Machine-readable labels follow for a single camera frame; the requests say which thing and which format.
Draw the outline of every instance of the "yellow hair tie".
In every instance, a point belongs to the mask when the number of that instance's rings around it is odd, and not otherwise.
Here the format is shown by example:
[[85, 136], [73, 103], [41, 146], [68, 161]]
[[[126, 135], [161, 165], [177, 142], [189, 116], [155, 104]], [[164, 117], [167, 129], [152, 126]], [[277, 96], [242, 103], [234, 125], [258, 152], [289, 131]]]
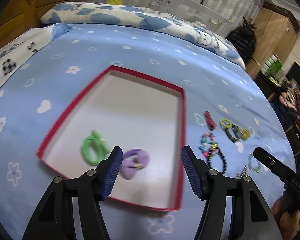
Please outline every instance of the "yellow hair tie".
[[219, 123], [224, 128], [231, 128], [232, 127], [232, 123], [228, 119], [225, 119], [225, 118], [220, 119]]

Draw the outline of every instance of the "black jacket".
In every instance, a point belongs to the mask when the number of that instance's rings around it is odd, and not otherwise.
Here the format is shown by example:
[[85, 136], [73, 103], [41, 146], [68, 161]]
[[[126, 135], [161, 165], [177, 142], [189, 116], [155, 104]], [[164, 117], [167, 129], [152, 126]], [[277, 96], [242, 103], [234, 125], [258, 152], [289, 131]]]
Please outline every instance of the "black jacket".
[[256, 48], [256, 36], [254, 35], [253, 26], [250, 24], [239, 26], [230, 32], [226, 39], [233, 44], [243, 62], [247, 64]]

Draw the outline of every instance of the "blue and white blanket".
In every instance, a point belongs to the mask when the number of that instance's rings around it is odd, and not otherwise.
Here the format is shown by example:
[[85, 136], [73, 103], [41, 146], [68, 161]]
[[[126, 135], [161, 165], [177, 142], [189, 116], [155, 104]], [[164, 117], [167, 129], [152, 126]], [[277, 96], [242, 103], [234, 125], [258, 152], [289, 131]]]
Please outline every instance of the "blue and white blanket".
[[[40, 143], [72, 100], [109, 65], [139, 71], [185, 89], [186, 144], [198, 158], [203, 158], [198, 149], [201, 135], [209, 131], [204, 111], [209, 111], [215, 122], [227, 118], [248, 128], [251, 137], [237, 144], [219, 125], [214, 131], [228, 164], [225, 176], [241, 173], [258, 146], [294, 169], [293, 153], [275, 112], [237, 64], [165, 33], [101, 24], [59, 24], [58, 28], [71, 31], [54, 40], [49, 34], [47, 38], [53, 41], [25, 62], [17, 61], [18, 70], [0, 87], [0, 222], [14, 240], [22, 239], [42, 194], [57, 176], [36, 157]], [[21, 47], [14, 51], [24, 53]], [[14, 60], [10, 57], [13, 52], [0, 60]], [[45, 112], [37, 111], [42, 102], [49, 103]], [[212, 159], [212, 166], [222, 170], [218, 158]], [[252, 160], [252, 168], [257, 166]], [[283, 183], [266, 167], [261, 166], [259, 173], [250, 169], [247, 173], [269, 205], [281, 196]], [[192, 192], [185, 173], [184, 178], [182, 205], [176, 212], [155, 213], [113, 200], [101, 203], [110, 238], [193, 239], [204, 202]], [[80, 221], [74, 210], [78, 229]], [[222, 237], [227, 235], [230, 213], [231, 199]], [[77, 239], [82, 240], [82, 234], [78, 233]]]
[[166, 33], [205, 48], [245, 69], [234, 46], [223, 37], [209, 31], [205, 25], [186, 22], [168, 13], [144, 7], [64, 2], [54, 6], [41, 18], [42, 23], [96, 23], [130, 26]]

